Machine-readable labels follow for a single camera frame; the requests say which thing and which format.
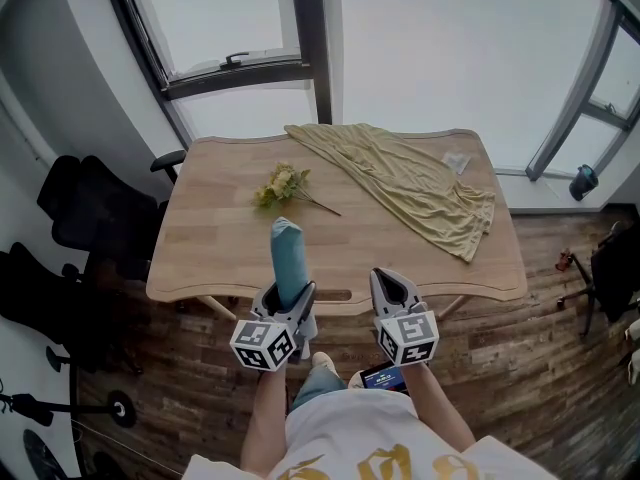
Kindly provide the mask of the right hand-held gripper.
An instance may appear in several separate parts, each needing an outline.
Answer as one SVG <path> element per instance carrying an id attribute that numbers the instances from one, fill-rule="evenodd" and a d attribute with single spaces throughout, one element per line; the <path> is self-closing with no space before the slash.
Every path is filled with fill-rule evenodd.
<path id="1" fill-rule="evenodd" d="M 369 284 L 377 343 L 387 358 L 397 367 L 430 361 L 440 335 L 435 313 L 419 302 L 415 284 L 378 267 L 370 272 Z"/>

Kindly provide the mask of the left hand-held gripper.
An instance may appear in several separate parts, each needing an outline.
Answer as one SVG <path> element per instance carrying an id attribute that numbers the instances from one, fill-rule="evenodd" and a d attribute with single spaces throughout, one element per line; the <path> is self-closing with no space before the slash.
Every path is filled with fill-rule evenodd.
<path id="1" fill-rule="evenodd" d="M 273 281 L 261 289 L 252 301 L 251 314 L 264 318 L 239 320 L 229 342 L 239 363 L 253 370 L 277 371 L 286 363 L 309 359 L 310 341 L 318 333 L 315 315 L 310 313 L 315 296 L 316 283 L 310 281 L 295 301 L 293 317 L 275 318 L 270 316 L 278 312 L 277 284 Z"/>

